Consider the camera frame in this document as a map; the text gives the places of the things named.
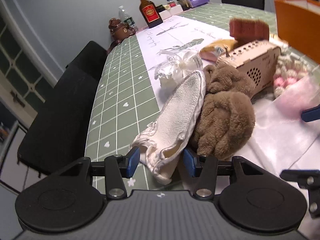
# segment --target clear plastic bottle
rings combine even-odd
[[[134,20],[132,19],[132,17],[127,13],[127,11],[123,8],[123,6],[121,5],[119,7],[119,17],[120,20],[124,23],[127,23],[129,25],[129,27],[134,28],[136,31],[138,30],[138,28],[136,27],[136,24],[134,22]]]

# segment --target plastic wrapped gift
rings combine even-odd
[[[202,69],[203,62],[196,50],[184,50],[184,55],[161,50],[159,54],[167,54],[168,59],[154,66],[155,80],[160,80],[160,86],[174,90],[182,80],[196,69]]]

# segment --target brown leather bag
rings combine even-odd
[[[127,24],[121,23],[121,21],[116,18],[110,19],[109,29],[110,34],[115,41],[111,43],[110,48],[107,50],[107,54],[109,54],[114,47],[120,44],[124,39],[136,34],[136,31],[133,28],[129,27]]]

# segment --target checkered tablecloth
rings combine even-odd
[[[229,20],[233,17],[261,19],[269,24],[271,33],[277,33],[275,14],[253,8],[210,3],[179,16],[225,30],[229,30]],[[318,65],[299,51],[289,50],[313,67]],[[113,154],[125,155],[135,136],[158,115],[158,104],[141,50],[136,36],[132,36],[108,55],[92,109],[85,155],[92,161],[103,161]],[[172,183],[163,187],[142,164],[128,182],[124,179],[129,194],[132,189],[183,189],[177,173]],[[94,178],[93,185],[105,193],[104,177]]]

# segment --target metal screw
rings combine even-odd
[[[109,195],[113,197],[121,197],[123,195],[124,191],[120,188],[113,188],[109,190]]]
[[[314,182],[315,182],[315,180],[311,176],[307,179],[307,184],[308,185],[312,185]]]
[[[310,210],[311,213],[316,212],[317,209],[318,209],[318,205],[317,205],[316,202],[313,202],[309,207],[309,210]]]
[[[201,188],[196,191],[196,194],[200,197],[209,197],[212,194],[212,192],[207,188]]]

